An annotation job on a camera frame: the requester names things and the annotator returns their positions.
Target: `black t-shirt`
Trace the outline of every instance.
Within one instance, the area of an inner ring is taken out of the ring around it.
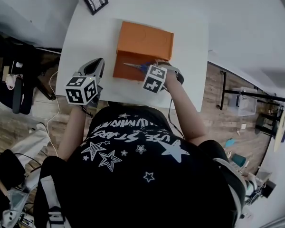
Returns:
[[[175,136],[153,108],[106,107],[67,162],[45,159],[40,178],[52,176],[71,227],[232,227],[237,209],[229,178],[213,158],[228,161],[213,140],[197,147]],[[34,217],[37,228],[46,227],[48,203],[40,183]]]

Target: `white wall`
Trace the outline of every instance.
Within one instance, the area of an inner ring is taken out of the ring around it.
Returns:
[[[240,220],[237,228],[259,228],[277,218],[285,216],[285,142],[279,151],[273,152],[274,140],[271,140],[262,168],[272,172],[270,180],[276,184],[269,198],[255,201],[248,209],[254,217],[251,221]]]
[[[0,0],[0,28],[20,39],[62,47],[78,0]],[[285,90],[264,72],[285,71],[285,8],[280,0],[146,0],[154,6],[178,3],[209,22],[209,61],[268,92]]]
[[[78,0],[0,0],[0,30],[38,46],[62,48]]]

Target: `white table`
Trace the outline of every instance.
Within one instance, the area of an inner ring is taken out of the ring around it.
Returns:
[[[174,33],[170,63],[184,75],[184,89],[198,111],[204,94],[208,24],[190,10],[190,0],[108,0],[109,4],[92,16],[82,0],[70,22],[59,63],[56,94],[65,95],[67,80],[86,62],[104,58],[100,86],[101,100],[169,108],[166,91],[153,94],[142,82],[113,78],[116,47],[123,20],[157,27]]]

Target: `backpack strap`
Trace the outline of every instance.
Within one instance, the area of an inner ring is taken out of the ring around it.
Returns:
[[[71,228],[67,218],[61,212],[52,176],[40,180],[49,207],[47,228]]]

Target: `person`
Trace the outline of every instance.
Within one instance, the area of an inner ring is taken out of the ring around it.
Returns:
[[[73,108],[58,157],[46,158],[41,168],[34,205],[37,228],[49,223],[235,225],[245,198],[244,180],[220,144],[208,137],[173,71],[168,70],[165,86],[184,139],[173,134],[160,111],[118,104],[95,115],[82,142],[86,114]]]

